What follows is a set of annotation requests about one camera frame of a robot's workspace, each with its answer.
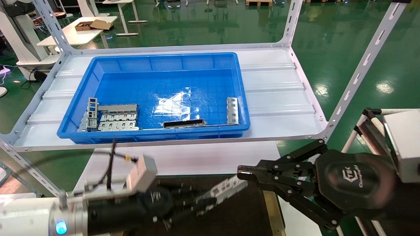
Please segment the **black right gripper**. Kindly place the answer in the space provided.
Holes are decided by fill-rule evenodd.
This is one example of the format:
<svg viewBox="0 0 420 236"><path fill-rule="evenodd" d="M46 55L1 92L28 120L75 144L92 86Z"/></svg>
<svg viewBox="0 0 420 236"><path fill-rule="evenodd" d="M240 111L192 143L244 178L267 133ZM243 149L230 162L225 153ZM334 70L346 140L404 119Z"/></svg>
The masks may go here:
<svg viewBox="0 0 420 236"><path fill-rule="evenodd" d="M256 181L258 174L285 177L312 177L316 159L318 188L322 196L344 210L381 209L391 199L398 176L386 156L369 153L342 153L328 150L322 139L315 140L277 160L260 160L256 166L239 166L237 177ZM293 187L275 181L259 181L259 188L272 191L300 213L325 230L336 230L340 222L337 212L328 212L307 199Z"/></svg>

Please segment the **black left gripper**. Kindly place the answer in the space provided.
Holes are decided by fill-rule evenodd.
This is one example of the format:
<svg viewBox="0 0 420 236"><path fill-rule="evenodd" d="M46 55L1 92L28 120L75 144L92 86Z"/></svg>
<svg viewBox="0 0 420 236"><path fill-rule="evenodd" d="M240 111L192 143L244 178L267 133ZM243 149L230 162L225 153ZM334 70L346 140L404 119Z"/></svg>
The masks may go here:
<svg viewBox="0 0 420 236"><path fill-rule="evenodd" d="M216 198L195 199L206 191L203 189L187 187L154 187L141 194L141 203L144 212L154 223L167 218L167 227L173 227L181 221L205 214L217 204Z"/></svg>

